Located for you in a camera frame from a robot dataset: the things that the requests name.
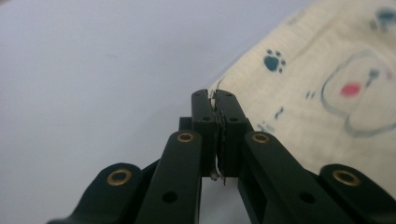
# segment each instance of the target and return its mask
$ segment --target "blue paw print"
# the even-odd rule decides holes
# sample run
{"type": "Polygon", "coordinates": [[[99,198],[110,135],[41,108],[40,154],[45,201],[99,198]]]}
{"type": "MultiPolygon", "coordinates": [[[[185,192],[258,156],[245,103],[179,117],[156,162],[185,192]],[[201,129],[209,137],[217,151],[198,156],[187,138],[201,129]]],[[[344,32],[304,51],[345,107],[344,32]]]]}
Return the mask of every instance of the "blue paw print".
{"type": "Polygon", "coordinates": [[[388,7],[383,7],[376,12],[376,19],[370,21],[372,29],[378,27],[386,32],[390,26],[396,26],[396,10],[388,7]]]}
{"type": "Polygon", "coordinates": [[[272,52],[267,50],[267,55],[264,57],[264,64],[271,72],[283,72],[283,66],[286,65],[285,60],[282,59],[282,54],[279,51],[272,52]]]}

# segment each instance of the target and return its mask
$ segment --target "brass screw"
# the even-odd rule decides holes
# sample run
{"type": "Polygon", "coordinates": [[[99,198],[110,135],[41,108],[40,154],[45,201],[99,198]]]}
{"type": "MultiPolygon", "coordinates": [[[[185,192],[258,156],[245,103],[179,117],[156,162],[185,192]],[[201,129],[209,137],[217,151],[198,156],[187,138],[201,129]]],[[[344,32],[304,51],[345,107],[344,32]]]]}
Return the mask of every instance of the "brass screw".
{"type": "Polygon", "coordinates": [[[251,138],[258,143],[267,143],[270,141],[270,137],[263,133],[255,133],[251,138]]]}
{"type": "Polygon", "coordinates": [[[177,136],[179,142],[190,142],[194,139],[194,135],[191,133],[181,133],[177,136]]]}
{"type": "Polygon", "coordinates": [[[127,183],[132,177],[132,173],[131,171],[127,170],[127,169],[118,169],[116,171],[113,171],[108,177],[107,177],[107,184],[111,185],[111,186],[120,186],[123,185],[125,183],[127,183]],[[118,174],[124,174],[125,177],[122,179],[116,179],[114,178],[115,175],[118,174]]]}
{"type": "Polygon", "coordinates": [[[361,180],[354,174],[345,170],[334,170],[332,176],[338,181],[351,187],[357,187],[361,184],[361,180]]]}

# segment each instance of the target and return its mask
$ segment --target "cloth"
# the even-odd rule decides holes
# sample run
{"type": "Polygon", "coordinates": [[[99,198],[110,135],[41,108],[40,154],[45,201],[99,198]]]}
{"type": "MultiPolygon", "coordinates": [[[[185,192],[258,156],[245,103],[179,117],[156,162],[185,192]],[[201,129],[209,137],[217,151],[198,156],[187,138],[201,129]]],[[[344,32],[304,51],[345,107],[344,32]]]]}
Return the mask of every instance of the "cloth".
{"type": "Polygon", "coordinates": [[[348,165],[396,197],[396,1],[316,2],[244,54],[216,89],[235,94],[253,127],[305,169],[348,165]]]}

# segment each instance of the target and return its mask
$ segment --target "red spot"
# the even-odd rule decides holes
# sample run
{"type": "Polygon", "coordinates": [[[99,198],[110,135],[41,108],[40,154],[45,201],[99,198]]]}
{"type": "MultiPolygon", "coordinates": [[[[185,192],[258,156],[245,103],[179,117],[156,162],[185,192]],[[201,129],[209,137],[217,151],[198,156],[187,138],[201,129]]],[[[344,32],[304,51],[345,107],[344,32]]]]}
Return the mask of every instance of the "red spot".
{"type": "Polygon", "coordinates": [[[341,95],[344,97],[353,97],[359,94],[359,91],[361,90],[361,84],[357,82],[350,82],[347,83],[343,89],[341,89],[341,95]]]}

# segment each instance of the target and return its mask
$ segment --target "white tabletop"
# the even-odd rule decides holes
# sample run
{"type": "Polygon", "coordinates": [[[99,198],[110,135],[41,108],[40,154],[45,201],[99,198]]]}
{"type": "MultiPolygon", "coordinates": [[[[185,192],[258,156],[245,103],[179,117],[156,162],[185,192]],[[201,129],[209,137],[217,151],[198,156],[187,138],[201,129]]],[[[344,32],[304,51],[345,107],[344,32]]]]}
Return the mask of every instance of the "white tabletop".
{"type": "MultiPolygon", "coordinates": [[[[67,217],[102,169],[159,159],[191,94],[313,1],[0,1],[0,223],[67,217]]],[[[200,223],[249,223],[236,180],[204,180],[200,223]]]]}

